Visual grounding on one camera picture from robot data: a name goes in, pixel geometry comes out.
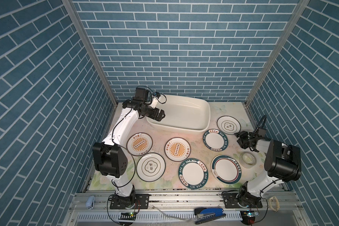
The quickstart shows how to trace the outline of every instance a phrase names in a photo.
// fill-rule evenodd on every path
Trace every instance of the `gray floor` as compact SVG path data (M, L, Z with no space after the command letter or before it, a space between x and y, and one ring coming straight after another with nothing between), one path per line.
M256 217L256 220L262 219L265 211L260 211L260 215ZM132 226L185 226L191 225L193 222L171 222L171 223L133 223ZM113 222L78 222L76 226L115 226L117 224ZM210 221L202 224L203 226L242 226L240 221ZM267 215L264 220L259 223L256 223L256 226L272 226L272 225L280 225L280 226L297 226L295 216L292 210L279 210L278 212L274 212L272 210L267 211Z

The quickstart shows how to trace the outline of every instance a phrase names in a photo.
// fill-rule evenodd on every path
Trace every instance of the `white plastic basin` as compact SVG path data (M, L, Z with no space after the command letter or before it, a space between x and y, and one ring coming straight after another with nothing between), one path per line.
M210 124L210 105L207 101L176 95L166 95L167 102L158 103L157 108L164 110L165 117L161 121L147 118L155 129L163 129L178 133L201 134Z

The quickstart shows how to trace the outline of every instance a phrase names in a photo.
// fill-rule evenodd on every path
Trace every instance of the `floral tabletop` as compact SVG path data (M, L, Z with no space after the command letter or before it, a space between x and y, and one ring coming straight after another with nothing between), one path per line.
M211 107L211 119L210 126L208 129L218 129L217 119L221 116L228 115L237 119L241 125L241 131L253 131L253 127L250 123L250 120L244 110L244 107L241 102L213 102L209 103ZM118 105L115 112L113 122L116 122L120 112L122 110L121 103ZM196 158L202 161L208 169L208 181L202 187L202 189L209 188L239 188L246 181L250 181L255 178L260 172L263 171L263 163L265 161L264 153L252 152L256 157L257 163L250 169L241 167L242 175L240 180L235 184L224 184L218 181L211 171L212 160L218 155L229 155L236 160L239 160L239 156L244 151L249 151L249 149L242 149L239 147L239 144L236 142L237 138L235 135L226 135L228 138L228 147L224 151L212 151L208 149L202 141L202 134L193 135L185 133L174 133L164 130L154 129L146 119L140 119L136 121L132 127L128 138L136 133L147 133L153 139L153 146L149 152L155 152L163 156L166 162L166 169L161 178L154 182L145 182L141 180L137 173L134 175L132 184L136 189L185 189L186 187L181 183L178 176L178 168L181 162L174 162L167 158L164 153L164 146L168 140L174 137L181 137L187 140L191 146L191 153L189 158ZM131 156L126 153L128 157L128 167L126 175L130 179L134 173L134 163ZM134 156L136 163L139 161L141 156ZM114 186L111 181L100 174L100 172L95 171L92 181L89 187L89 190L114 190Z

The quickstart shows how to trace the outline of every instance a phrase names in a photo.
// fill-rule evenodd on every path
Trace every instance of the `blue stapler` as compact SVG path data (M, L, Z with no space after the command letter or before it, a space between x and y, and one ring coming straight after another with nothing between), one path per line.
M196 208L194 209L194 214L198 219L195 224L202 224L226 216L222 208Z

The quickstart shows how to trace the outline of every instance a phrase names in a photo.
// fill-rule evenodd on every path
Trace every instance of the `blue brick wall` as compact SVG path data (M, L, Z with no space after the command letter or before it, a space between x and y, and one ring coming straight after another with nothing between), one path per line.
M298 0L74 0L117 98L244 101Z
M60 0L0 0L0 226L63 222L112 109Z
M251 110L268 136L302 150L292 182L313 225L339 225L339 0L311 0Z

